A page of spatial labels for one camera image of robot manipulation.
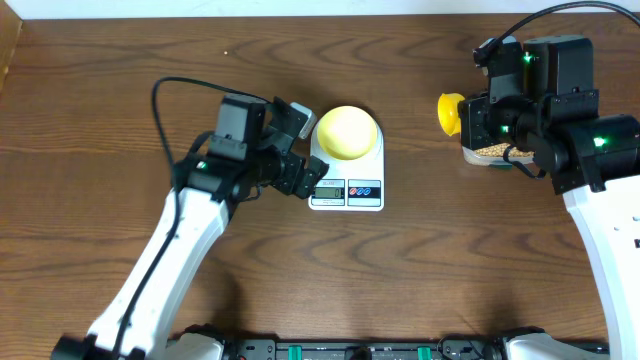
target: wooden table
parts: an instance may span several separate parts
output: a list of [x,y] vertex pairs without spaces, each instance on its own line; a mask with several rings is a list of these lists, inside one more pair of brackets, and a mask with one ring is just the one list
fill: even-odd
[[[165,75],[318,114],[372,110],[385,133],[381,213],[314,212],[268,190],[205,258],[174,329],[281,338],[424,339],[537,325],[606,339],[584,247],[550,181],[465,163],[442,92],[486,86],[471,49],[522,16],[27,21],[0,101],[0,358],[83,335],[147,243],[169,190],[150,112]],[[601,113],[640,116],[640,36],[622,17],[553,15],[520,39],[583,33]],[[222,94],[161,91],[176,157]],[[298,148],[308,151],[308,145]]]

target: white wall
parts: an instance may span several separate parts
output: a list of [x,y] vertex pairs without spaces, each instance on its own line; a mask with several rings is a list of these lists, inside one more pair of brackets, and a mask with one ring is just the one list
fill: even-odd
[[[568,1],[570,0],[6,0],[25,20],[531,13]],[[611,2],[632,11],[640,11],[640,0]]]

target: green led indicator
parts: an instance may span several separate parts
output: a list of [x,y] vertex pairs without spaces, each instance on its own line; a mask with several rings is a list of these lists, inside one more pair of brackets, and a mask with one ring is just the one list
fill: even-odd
[[596,147],[601,147],[602,145],[607,143],[607,139],[601,137],[593,138],[593,143],[596,145]]

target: green tape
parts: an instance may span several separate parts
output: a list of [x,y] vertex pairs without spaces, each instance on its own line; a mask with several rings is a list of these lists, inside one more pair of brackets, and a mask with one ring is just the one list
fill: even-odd
[[419,347],[418,348],[418,360],[431,360],[431,348]]
[[289,360],[302,360],[302,346],[289,346]]

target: kitchen scale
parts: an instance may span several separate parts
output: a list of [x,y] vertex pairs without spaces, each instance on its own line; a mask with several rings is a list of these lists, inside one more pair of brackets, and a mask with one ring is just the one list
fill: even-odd
[[384,207],[384,139],[375,120],[352,106],[329,111],[311,138],[311,155],[329,164],[309,198],[314,210],[380,211]]

